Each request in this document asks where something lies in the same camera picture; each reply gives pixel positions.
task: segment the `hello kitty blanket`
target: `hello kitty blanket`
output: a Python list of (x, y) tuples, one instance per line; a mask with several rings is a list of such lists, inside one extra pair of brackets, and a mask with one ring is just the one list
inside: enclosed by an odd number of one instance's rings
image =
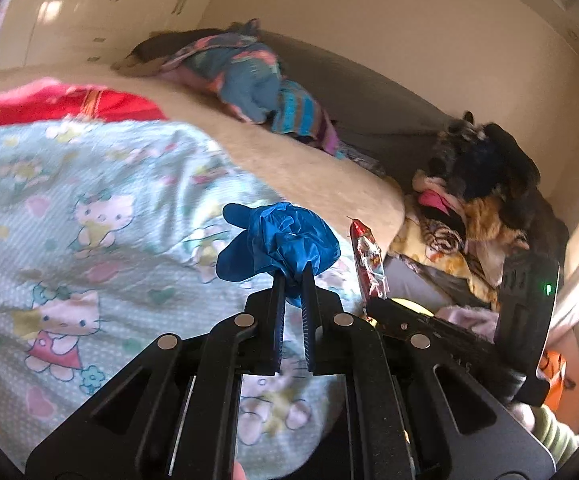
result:
[[(0, 447), (10, 459), (23, 469), (159, 334), (206, 333), (270, 286), (267, 275), (223, 282), (214, 267), (240, 232), (222, 207), (279, 200), (188, 124), (0, 127)], [(317, 284), (352, 310), (358, 284), (340, 242)], [(338, 378), (305, 369), (298, 308), (287, 307), (284, 339), (282, 374), (243, 382), (237, 459), (250, 480), (304, 463), (343, 402)]]

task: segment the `crumpled blue glove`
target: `crumpled blue glove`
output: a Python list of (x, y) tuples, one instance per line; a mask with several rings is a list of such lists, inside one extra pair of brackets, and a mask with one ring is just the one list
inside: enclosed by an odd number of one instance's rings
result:
[(308, 262), (314, 275), (341, 257), (341, 247), (320, 216), (289, 202), (252, 209), (242, 204), (223, 208), (227, 222), (246, 229), (218, 255), (216, 273), (227, 282), (242, 282), (261, 272), (286, 278), (287, 300), (300, 306), (301, 275)]

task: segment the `bed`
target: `bed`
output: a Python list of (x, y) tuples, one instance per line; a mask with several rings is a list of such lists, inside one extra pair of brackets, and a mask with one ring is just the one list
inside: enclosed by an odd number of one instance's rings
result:
[[(205, 333), (270, 285), (217, 279), (215, 258), (239, 231), (225, 203), (285, 199), (324, 218), (341, 258), (317, 285), (359, 311), (349, 217), (387, 248), (403, 222), (393, 184), (239, 123), (211, 98), (95, 64), (0, 72), (0, 91), (40, 76), (141, 94), (171, 120), (0, 127), (0, 448), (18, 468), (160, 333)], [(250, 480), (300, 467), (343, 404), (338, 378), (304, 369), (299, 309), (284, 334), (283, 373), (244, 380), (237, 459)]]

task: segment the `red snack packet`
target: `red snack packet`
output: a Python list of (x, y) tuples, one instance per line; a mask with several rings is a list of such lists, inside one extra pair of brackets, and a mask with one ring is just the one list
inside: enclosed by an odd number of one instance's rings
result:
[(372, 296), (387, 298), (389, 289), (383, 270), (383, 260), (371, 230), (363, 222), (353, 218), (349, 227), (349, 236), (363, 303), (366, 304)]

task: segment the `orange object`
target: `orange object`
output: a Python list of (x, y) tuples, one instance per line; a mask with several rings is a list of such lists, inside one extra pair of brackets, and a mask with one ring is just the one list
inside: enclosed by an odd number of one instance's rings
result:
[(549, 393), (544, 404), (553, 412), (558, 409), (565, 389), (565, 356), (551, 350), (543, 352), (538, 367), (549, 379)]

